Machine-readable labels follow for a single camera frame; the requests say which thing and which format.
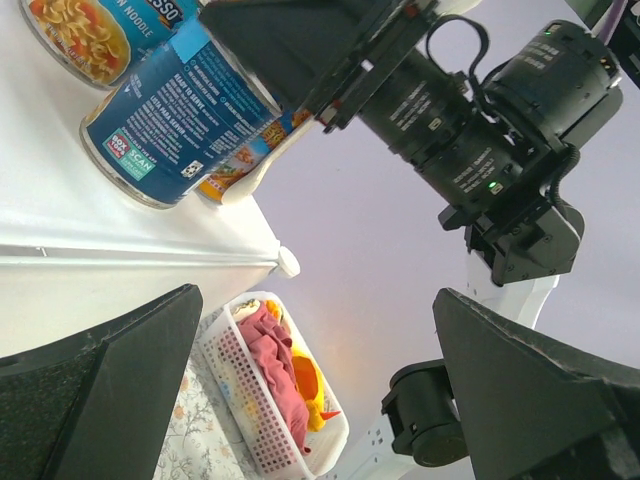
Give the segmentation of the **tall can with spoon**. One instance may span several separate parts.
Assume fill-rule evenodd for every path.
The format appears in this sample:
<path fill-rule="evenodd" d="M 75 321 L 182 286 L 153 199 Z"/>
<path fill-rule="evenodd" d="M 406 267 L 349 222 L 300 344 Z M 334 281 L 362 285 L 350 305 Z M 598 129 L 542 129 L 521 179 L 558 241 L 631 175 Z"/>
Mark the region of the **tall can with spoon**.
<path fill-rule="evenodd" d="M 216 167 L 196 192 L 221 205 L 237 203 L 251 196 L 271 165 L 313 125 L 309 111 L 285 111 L 254 140 Z"/>

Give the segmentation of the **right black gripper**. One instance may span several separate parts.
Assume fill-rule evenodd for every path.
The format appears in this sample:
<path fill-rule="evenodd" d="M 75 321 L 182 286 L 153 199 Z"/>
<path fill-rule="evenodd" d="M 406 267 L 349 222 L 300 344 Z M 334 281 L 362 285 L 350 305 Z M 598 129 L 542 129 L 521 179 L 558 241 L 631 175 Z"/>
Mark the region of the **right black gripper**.
<path fill-rule="evenodd" d="M 564 208 L 581 147 L 619 108 L 621 66 L 598 37 L 557 20 L 486 77 L 429 50 L 461 15 L 437 1 L 326 1 L 334 41 L 312 108 L 327 130 L 361 119 L 453 210 Z"/>

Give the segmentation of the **blue can with clear lid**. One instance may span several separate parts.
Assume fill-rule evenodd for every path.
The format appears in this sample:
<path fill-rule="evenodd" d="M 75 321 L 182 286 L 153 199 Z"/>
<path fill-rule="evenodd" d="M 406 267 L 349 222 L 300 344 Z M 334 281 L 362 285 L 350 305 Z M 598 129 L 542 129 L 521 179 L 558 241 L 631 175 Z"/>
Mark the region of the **blue can with clear lid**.
<path fill-rule="evenodd" d="M 203 3 L 196 0 L 32 0 L 21 13 L 41 44 L 95 88 L 117 87 Z"/>

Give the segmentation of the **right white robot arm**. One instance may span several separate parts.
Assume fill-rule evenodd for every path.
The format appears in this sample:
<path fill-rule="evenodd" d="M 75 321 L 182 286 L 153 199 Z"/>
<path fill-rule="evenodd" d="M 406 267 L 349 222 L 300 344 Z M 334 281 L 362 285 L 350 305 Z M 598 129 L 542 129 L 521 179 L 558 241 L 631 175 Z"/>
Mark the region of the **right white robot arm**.
<path fill-rule="evenodd" d="M 361 119 L 462 229 L 464 292 L 433 303 L 442 358 L 401 368 L 333 479 L 397 479 L 469 459 L 478 479 L 635 479 L 639 372 L 535 328 L 584 234 L 559 192 L 622 104 L 620 67 L 567 20 L 479 79 L 418 51 L 468 1 L 215 1 L 205 27 L 327 131 Z"/>

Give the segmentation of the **white plastic cube cabinet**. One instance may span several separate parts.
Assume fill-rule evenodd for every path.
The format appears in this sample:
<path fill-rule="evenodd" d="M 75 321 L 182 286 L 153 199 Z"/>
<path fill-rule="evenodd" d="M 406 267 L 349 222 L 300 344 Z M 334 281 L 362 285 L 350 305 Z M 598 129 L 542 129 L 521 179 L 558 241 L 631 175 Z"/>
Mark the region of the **white plastic cube cabinet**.
<path fill-rule="evenodd" d="M 1 5 L 1 353 L 111 320 L 184 284 L 211 312 L 300 266 L 252 198 L 192 194 L 147 207 L 100 172 L 79 138 L 104 98 L 43 48 L 15 1 Z"/>

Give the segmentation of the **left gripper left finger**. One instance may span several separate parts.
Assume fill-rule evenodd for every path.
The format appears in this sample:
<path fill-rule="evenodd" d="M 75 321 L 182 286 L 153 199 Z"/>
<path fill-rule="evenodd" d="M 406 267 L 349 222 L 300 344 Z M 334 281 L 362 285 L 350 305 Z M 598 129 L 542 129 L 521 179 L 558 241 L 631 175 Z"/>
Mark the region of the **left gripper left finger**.
<path fill-rule="evenodd" d="M 2 478 L 152 478 L 202 310 L 185 284 L 2 358 Z"/>

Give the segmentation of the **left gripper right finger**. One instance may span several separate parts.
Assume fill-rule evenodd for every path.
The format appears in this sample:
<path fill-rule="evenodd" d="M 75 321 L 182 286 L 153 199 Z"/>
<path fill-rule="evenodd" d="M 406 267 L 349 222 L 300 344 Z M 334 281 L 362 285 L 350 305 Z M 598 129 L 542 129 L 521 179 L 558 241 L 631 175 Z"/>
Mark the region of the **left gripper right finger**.
<path fill-rule="evenodd" d="M 450 288 L 433 312 L 476 478 L 638 478 L 638 369 Z"/>

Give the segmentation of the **blue can silver top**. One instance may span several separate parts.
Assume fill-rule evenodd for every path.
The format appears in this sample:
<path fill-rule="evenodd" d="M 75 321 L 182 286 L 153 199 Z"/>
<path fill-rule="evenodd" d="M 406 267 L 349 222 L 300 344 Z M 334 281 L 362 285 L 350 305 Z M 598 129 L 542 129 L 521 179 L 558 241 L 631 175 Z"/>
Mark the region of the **blue can silver top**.
<path fill-rule="evenodd" d="M 114 185 L 165 210 L 281 114 L 257 77 L 193 17 L 82 120 L 80 139 Z"/>

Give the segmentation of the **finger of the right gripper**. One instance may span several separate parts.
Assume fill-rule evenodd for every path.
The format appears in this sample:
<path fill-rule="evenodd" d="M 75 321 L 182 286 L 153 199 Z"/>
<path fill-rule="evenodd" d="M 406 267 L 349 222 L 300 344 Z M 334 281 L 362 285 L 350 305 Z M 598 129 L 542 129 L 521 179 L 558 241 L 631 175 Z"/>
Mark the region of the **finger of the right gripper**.
<path fill-rule="evenodd" d="M 198 19 L 282 103 L 324 103 L 398 1 L 213 1 Z"/>

